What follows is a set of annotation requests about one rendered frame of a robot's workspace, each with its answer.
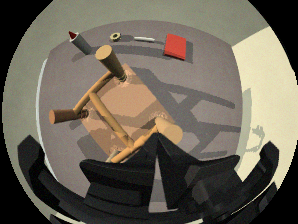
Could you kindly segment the tan wooden stool leg frame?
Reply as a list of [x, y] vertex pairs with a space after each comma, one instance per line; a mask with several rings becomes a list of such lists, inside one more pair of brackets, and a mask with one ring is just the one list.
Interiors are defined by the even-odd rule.
[[164, 119], [163, 117], [161, 118], [161, 116], [157, 116], [154, 118], [155, 126], [147, 131], [144, 135], [142, 135], [139, 139], [137, 139], [135, 142], [131, 139], [131, 137], [119, 125], [119, 123], [115, 120], [115, 118], [108, 111], [106, 106], [96, 94], [113, 77], [118, 79], [119, 82], [124, 82], [127, 79], [127, 74], [125, 73], [111, 46], [104, 45], [100, 47], [96, 51], [95, 56], [105, 66], [108, 72], [88, 90], [88, 92], [81, 98], [74, 109], [50, 110], [50, 123], [56, 124], [87, 118], [89, 113], [87, 109], [83, 108], [91, 99], [107, 124], [127, 146], [127, 148], [124, 149], [122, 152], [118, 150], [113, 151], [106, 161], [110, 163], [121, 163], [123, 160], [131, 156], [143, 146], [143, 144], [151, 136], [152, 133], [162, 133], [175, 144], [179, 143], [183, 136], [182, 129], [176, 124]]

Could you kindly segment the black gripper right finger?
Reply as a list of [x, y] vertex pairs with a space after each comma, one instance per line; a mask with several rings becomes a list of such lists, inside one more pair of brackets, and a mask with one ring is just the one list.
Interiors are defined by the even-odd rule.
[[201, 161], [183, 151], [162, 133], [158, 135], [157, 158], [167, 209], [178, 209], [178, 204], [202, 179], [235, 168], [239, 155]]

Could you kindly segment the tan wooden stool seat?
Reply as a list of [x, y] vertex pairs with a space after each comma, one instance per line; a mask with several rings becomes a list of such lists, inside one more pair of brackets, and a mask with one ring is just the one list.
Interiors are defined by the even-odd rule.
[[[97, 92], [97, 95], [131, 139], [135, 142], [155, 126], [153, 121], [156, 116], [175, 123], [132, 69], [126, 63], [122, 67], [127, 79], [119, 82], [115, 77], [112, 78]], [[114, 150], [122, 152], [127, 148], [91, 100], [83, 109], [87, 109], [89, 114], [87, 118], [80, 119], [81, 122], [108, 156]]]

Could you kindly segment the grey bottle with red pointed cap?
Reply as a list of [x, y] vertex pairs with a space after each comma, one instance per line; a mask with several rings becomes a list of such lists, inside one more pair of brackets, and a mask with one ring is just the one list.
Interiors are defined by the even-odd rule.
[[92, 52], [92, 47], [85, 41], [85, 39], [77, 32], [72, 33], [69, 31], [70, 42], [77, 47], [83, 54], [89, 55]]

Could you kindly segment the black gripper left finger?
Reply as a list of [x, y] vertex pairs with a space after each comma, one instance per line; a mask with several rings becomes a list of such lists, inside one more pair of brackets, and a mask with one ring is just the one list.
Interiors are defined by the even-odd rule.
[[143, 192], [143, 206], [149, 206], [158, 146], [158, 135], [152, 133], [139, 151], [124, 163], [85, 159], [79, 163], [88, 179], [101, 185]]

